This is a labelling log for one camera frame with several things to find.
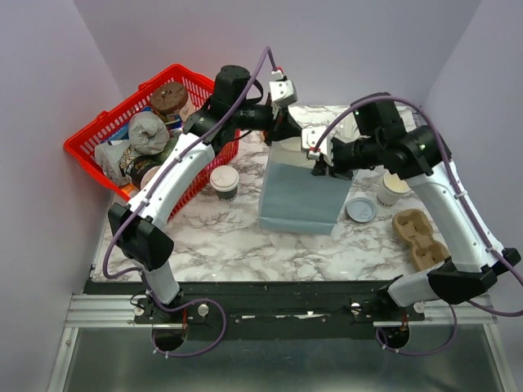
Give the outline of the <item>white paper bag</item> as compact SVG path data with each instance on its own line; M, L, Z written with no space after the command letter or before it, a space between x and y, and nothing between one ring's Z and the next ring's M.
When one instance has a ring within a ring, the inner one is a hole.
M330 235L342 212L354 175L315 176L315 162L301 151L301 140L271 144L258 204L263 230Z

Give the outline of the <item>white coffee cup lid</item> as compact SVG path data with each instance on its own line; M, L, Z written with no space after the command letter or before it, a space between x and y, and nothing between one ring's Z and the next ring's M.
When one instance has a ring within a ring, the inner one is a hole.
M228 165L222 165L212 170L209 177L211 186L218 192L229 192L239 183L239 173Z

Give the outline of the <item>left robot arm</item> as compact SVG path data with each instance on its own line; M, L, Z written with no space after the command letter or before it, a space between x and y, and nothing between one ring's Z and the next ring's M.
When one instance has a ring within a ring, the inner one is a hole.
M180 286L168 259L174 242L163 229L174 207L198 174L228 145L238 130L262 131L270 141L299 136L288 107L297 101L293 83L281 68L271 73L269 98L247 98L257 80L238 65L225 65L212 94L185 121L178 142L152 180L126 205L114 203L108 217L113 242L131 259L155 295L153 312L165 323L181 312Z

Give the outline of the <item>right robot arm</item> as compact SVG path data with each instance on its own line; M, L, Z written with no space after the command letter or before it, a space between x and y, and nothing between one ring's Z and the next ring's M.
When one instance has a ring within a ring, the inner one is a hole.
M407 131L396 108L406 99L377 93L352 103L322 133L302 135L309 159L332 172L384 167L419 197L442 234L450 255L438 265L391 280L377 298L387 320L419 301L451 305L486 293L501 274L517 280L521 255L495 238L458 178L450 150L431 119Z

